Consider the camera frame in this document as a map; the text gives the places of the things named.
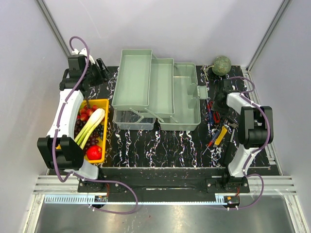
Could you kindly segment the right aluminium frame post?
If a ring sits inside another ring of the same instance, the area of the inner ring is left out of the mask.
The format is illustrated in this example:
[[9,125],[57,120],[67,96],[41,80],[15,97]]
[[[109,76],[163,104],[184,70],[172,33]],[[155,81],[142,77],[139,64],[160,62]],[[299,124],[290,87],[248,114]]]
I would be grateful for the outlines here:
[[271,23],[269,24],[269,26],[268,26],[268,28],[267,28],[267,30],[265,32],[262,40],[260,41],[259,46],[257,47],[254,55],[252,56],[248,66],[246,67],[246,71],[248,73],[251,72],[251,70],[254,67],[256,61],[259,59],[262,51],[264,50],[265,46],[269,42],[269,39],[273,35],[275,29],[277,28],[278,24],[282,20],[285,12],[287,11],[287,9],[289,8],[291,3],[292,3],[292,0],[283,0],[281,2],[278,10],[276,11],[276,13],[275,13]]

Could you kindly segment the white green leek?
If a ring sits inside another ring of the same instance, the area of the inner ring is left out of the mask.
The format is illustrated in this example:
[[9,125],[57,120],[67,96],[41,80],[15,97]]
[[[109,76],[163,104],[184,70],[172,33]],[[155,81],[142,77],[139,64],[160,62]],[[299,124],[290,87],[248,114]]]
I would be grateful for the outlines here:
[[95,110],[95,112],[92,113],[91,116],[88,118],[86,124],[83,126],[83,128],[79,131],[79,133],[74,139],[75,143],[81,149],[84,149],[87,143],[87,140],[89,139],[93,131],[96,129],[96,127],[104,119],[104,117],[105,117],[105,110],[102,108],[99,108]]

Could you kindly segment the left aluminium frame post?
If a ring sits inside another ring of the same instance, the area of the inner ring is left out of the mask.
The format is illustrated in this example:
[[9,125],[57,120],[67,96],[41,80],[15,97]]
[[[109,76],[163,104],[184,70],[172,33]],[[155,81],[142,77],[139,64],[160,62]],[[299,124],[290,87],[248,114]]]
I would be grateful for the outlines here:
[[50,12],[46,2],[44,0],[35,0],[41,14],[43,15],[48,27],[50,28],[54,38],[57,41],[57,44],[59,45],[61,51],[65,55],[66,62],[68,61],[68,57],[71,55],[71,50],[69,48],[68,42],[64,39],[62,36],[55,19],[52,16],[52,13]]

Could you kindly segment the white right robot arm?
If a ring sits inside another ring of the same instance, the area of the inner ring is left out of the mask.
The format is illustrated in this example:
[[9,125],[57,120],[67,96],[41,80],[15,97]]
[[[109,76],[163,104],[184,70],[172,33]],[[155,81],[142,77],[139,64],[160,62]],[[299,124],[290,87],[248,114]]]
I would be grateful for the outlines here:
[[261,106],[233,88],[232,78],[221,80],[216,87],[212,110],[221,118],[228,116],[229,110],[240,115],[238,122],[239,147],[231,162],[224,158],[225,171],[221,178],[211,182],[217,191],[234,192],[247,187],[247,172],[255,159],[274,138],[273,110]]

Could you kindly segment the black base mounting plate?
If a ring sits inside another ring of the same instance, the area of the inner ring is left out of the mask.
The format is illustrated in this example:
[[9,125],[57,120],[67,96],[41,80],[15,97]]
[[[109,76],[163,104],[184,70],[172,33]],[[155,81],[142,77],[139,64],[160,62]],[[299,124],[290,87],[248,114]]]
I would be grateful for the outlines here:
[[139,202],[205,202],[215,194],[248,194],[246,178],[230,178],[224,168],[101,168],[100,179],[125,183]]

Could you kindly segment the yellow utility knife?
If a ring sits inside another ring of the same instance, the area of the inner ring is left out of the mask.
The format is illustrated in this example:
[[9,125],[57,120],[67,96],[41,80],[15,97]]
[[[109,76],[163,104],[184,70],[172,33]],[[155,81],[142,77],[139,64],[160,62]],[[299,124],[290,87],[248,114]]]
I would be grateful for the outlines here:
[[214,142],[214,146],[215,147],[220,145],[221,141],[223,140],[223,138],[224,138],[224,136],[226,135],[227,132],[228,132],[228,127],[227,126],[223,126],[220,134],[218,135],[218,137],[216,138],[216,140]]

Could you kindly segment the blue red screwdriver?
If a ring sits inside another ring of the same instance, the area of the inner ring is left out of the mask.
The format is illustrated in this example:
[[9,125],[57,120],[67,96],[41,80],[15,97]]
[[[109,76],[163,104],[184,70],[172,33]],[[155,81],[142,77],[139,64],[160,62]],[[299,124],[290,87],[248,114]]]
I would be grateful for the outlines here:
[[213,125],[214,124],[213,114],[211,111],[210,101],[208,100],[207,100],[207,115],[208,115],[208,122],[210,123],[210,125]]

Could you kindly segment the translucent green tool box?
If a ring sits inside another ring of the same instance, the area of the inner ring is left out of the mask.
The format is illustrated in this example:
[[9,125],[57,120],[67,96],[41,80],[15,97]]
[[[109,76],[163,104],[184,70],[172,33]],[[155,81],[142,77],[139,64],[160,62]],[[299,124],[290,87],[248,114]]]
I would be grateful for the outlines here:
[[194,63],[156,58],[151,49],[122,50],[111,103],[119,129],[149,131],[158,122],[164,131],[194,131],[207,98]]

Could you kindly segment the red black utility tool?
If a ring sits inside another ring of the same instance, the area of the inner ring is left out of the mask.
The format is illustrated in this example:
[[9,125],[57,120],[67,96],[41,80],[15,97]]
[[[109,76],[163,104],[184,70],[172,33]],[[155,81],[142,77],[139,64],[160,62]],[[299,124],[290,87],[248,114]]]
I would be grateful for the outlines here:
[[209,106],[210,106],[210,109],[211,109],[211,113],[212,113],[212,116],[213,116],[213,122],[214,124],[219,124],[221,122],[221,118],[220,118],[220,115],[217,111],[214,111],[213,110],[213,104],[214,102],[211,101]]

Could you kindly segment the red apple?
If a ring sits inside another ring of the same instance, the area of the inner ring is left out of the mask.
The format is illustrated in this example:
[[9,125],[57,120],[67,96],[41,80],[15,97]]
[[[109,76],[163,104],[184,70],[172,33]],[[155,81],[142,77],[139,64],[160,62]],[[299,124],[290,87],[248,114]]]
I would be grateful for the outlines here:
[[102,148],[97,145],[91,146],[86,151],[86,156],[89,160],[100,160],[102,157]]

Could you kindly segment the small red screwdriver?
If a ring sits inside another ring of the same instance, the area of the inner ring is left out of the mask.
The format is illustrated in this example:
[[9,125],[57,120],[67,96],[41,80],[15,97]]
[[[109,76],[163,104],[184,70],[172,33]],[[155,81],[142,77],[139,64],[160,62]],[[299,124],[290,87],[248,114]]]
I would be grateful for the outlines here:
[[212,136],[212,139],[210,140],[210,142],[207,144],[206,149],[204,150],[204,152],[202,153],[203,155],[206,153],[206,151],[208,150],[208,148],[215,142],[215,140],[217,139],[217,137],[219,136],[220,131],[216,131],[215,134]]

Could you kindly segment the dark purple grapes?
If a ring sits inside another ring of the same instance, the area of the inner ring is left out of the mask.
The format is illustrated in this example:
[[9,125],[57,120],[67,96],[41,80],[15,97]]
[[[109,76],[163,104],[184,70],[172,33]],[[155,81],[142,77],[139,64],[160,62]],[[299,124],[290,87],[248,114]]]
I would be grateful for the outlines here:
[[[76,120],[75,122],[75,127],[74,127],[74,138],[77,137],[77,135],[79,134],[79,132],[82,130],[82,128],[84,127],[84,125],[86,124],[86,122],[81,121],[79,119]],[[86,151],[94,145],[99,145],[99,142],[101,140],[101,142],[103,141],[104,138],[104,122],[100,123],[91,133],[91,135],[89,136],[83,151],[84,154],[86,155]]]

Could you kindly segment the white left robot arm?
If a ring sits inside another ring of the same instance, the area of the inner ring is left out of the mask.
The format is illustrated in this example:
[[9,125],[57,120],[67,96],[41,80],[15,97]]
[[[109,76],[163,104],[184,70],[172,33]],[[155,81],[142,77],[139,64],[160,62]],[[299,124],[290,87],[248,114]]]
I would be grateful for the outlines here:
[[60,170],[67,173],[65,178],[59,177],[61,182],[75,175],[88,181],[93,191],[100,192],[105,187],[105,179],[99,176],[98,167],[84,158],[83,150],[73,136],[86,87],[105,81],[108,70],[101,59],[92,58],[88,48],[73,49],[68,64],[59,84],[60,100],[53,124],[46,137],[38,139],[37,147],[47,168],[55,170],[57,176],[60,176]]

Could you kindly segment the aluminium frame post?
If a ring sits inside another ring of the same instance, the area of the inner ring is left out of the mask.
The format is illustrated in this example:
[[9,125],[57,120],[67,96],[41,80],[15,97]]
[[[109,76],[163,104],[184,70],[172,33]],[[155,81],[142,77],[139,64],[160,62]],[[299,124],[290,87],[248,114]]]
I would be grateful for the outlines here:
[[62,36],[55,19],[52,16],[52,13],[50,12],[46,2],[44,0],[35,0],[41,14],[43,15],[48,27],[50,28],[54,38],[57,41],[57,44],[59,45],[61,51],[65,55],[66,62],[68,61],[68,57],[71,55],[71,50],[69,48],[68,42],[64,39]]
[[268,28],[267,28],[267,30],[265,32],[262,40],[260,41],[259,46],[257,47],[254,55],[252,56],[248,66],[246,67],[246,71],[248,73],[251,72],[251,70],[254,67],[256,61],[259,59],[262,51],[264,50],[265,46],[269,42],[269,39],[273,35],[275,29],[277,28],[278,24],[282,20],[285,12],[287,11],[287,9],[289,8],[291,3],[292,3],[292,0],[283,0],[281,2],[278,10],[276,11],[276,13],[275,13],[271,23],[269,24],[269,26],[268,26]]

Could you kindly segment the green melon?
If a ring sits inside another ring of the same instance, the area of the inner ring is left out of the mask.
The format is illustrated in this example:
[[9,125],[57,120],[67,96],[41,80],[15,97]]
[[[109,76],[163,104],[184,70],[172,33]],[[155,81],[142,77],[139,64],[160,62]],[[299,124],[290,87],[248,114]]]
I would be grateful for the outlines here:
[[215,75],[223,76],[231,70],[231,60],[226,56],[218,56],[213,61],[212,71]]

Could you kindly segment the yellow plastic bin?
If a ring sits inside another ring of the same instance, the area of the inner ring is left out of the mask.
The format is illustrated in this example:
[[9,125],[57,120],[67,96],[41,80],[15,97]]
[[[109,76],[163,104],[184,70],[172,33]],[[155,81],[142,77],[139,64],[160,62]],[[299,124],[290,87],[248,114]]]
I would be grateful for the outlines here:
[[84,158],[91,164],[105,160],[105,146],[109,100],[80,100],[71,98],[60,101],[56,117],[47,133],[53,136],[68,136],[82,149]]

